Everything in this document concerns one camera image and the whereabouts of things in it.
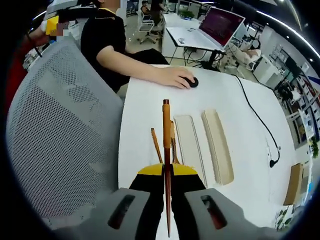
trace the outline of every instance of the ceiling light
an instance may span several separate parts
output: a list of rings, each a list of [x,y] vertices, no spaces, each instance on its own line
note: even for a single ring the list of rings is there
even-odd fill
[[[47,11],[43,11],[42,13],[40,13],[39,15],[35,16],[34,19],[32,19],[32,21],[34,21],[35,19],[37,19],[38,17],[40,17],[41,15],[45,14]]]
[[[320,59],[320,54],[317,52],[317,50],[303,37],[301,36],[296,30],[294,30],[292,27],[288,26],[287,24],[285,24],[284,22],[280,21],[279,19],[270,16],[262,11],[256,11],[258,14],[264,15],[274,21],[276,21],[277,23],[281,24],[282,26],[286,27],[287,29],[289,29],[291,32],[293,32],[296,36],[298,36],[302,41],[304,41],[304,43],[315,53],[315,55]]]

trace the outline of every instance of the laptop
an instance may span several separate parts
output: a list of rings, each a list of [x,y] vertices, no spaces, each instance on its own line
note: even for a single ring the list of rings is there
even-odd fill
[[[244,21],[243,16],[211,7],[198,29],[184,27],[167,27],[166,29],[179,47],[224,52]]]

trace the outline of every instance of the black t-shirt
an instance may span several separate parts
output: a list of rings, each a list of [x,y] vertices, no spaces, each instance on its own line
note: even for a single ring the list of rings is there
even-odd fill
[[[152,0],[151,2],[151,7],[150,10],[151,11],[161,11],[163,10],[159,4],[162,4],[164,0]]]
[[[94,17],[88,19],[81,34],[81,52],[102,79],[116,92],[121,86],[122,75],[101,66],[98,53],[107,46],[124,54],[126,34],[124,21],[106,8],[99,8]]]

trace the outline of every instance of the desk leg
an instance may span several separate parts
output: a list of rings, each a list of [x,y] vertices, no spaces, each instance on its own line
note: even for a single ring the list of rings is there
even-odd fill
[[[214,61],[216,59],[217,53],[218,53],[217,51],[212,51],[209,61],[202,61],[201,62],[201,65],[204,69],[219,72],[219,69],[212,67],[212,64],[214,63]]]
[[[186,52],[187,52],[188,48],[185,47],[185,49],[183,50],[183,60],[184,60],[184,65],[187,66],[187,63],[186,63]]]
[[[170,62],[169,62],[169,64],[171,64],[171,62],[172,62],[172,59],[174,58],[174,56],[175,56],[175,53],[176,53],[176,51],[177,51],[177,46],[175,47],[175,50],[174,50],[174,52],[173,52],[173,55],[172,55],[172,57],[171,57],[171,59],[170,59]]]

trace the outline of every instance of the black cable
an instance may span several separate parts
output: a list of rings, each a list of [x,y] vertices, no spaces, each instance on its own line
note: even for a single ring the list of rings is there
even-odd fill
[[[257,112],[255,111],[255,109],[251,106],[251,104],[250,104],[250,102],[249,102],[249,100],[248,100],[247,94],[246,94],[246,92],[245,92],[244,86],[242,85],[242,82],[241,82],[240,78],[239,78],[237,75],[234,75],[234,74],[232,74],[232,76],[235,76],[235,77],[238,79],[238,82],[240,83],[240,86],[241,86],[241,88],[242,88],[242,91],[243,91],[243,94],[244,94],[244,97],[245,97],[246,102],[248,103],[249,107],[250,107],[251,110],[254,112],[254,114],[257,116],[257,118],[260,120],[260,122],[263,124],[263,126],[264,126],[264,127],[267,129],[267,131],[269,132],[269,134],[270,134],[270,136],[271,136],[271,138],[272,138],[272,140],[273,140],[273,142],[274,142],[274,145],[275,145],[275,147],[276,147],[276,150],[278,151],[278,158],[277,158],[277,160],[274,161],[274,160],[271,159],[270,162],[269,162],[269,166],[270,166],[270,168],[272,168],[272,167],[279,161],[279,159],[280,159],[280,151],[279,151],[278,144],[277,144],[274,136],[272,135],[271,131],[270,131],[269,128],[267,127],[267,125],[264,123],[264,121],[262,121],[262,119],[259,117],[259,115],[258,115]]]
[[[222,55],[219,59],[218,59],[218,57],[213,61],[213,62],[216,62],[216,61],[221,61],[221,59],[223,59],[224,58],[224,56]]]
[[[267,85],[263,84],[263,83],[262,83],[262,82],[260,82],[257,78],[255,78],[255,79],[256,79],[256,81],[257,81],[258,83],[260,83],[262,86],[265,86],[266,88],[270,89],[273,93],[275,93],[275,91],[274,91],[271,87],[269,87],[269,86],[267,86]]]
[[[183,50],[183,60],[184,60],[184,65],[185,65],[185,66],[187,66],[187,63],[186,63],[186,62],[188,62],[188,61],[186,61],[186,56],[185,56],[187,50],[188,50],[187,47],[185,47],[185,49]]]
[[[26,37],[28,38],[28,40],[32,43],[34,50],[36,51],[36,53],[40,56],[40,58],[42,58],[41,53],[39,52],[38,48],[35,45],[35,42],[31,39],[31,37],[29,36],[29,33],[26,34]]]
[[[184,58],[184,60],[185,60],[185,62],[186,62],[187,64],[193,64],[193,63],[199,62],[201,59],[203,59],[203,58],[205,57],[205,55],[206,55],[206,53],[207,53],[207,51],[205,51],[205,53],[203,54],[202,57],[200,57],[200,58],[198,58],[198,59],[193,59],[193,58],[191,57],[191,54],[192,54],[193,52],[190,51],[189,56],[187,57],[187,59],[185,59],[185,53],[187,52],[187,50],[188,50],[188,49],[186,49],[186,51],[184,51],[184,53],[183,53],[183,58]]]

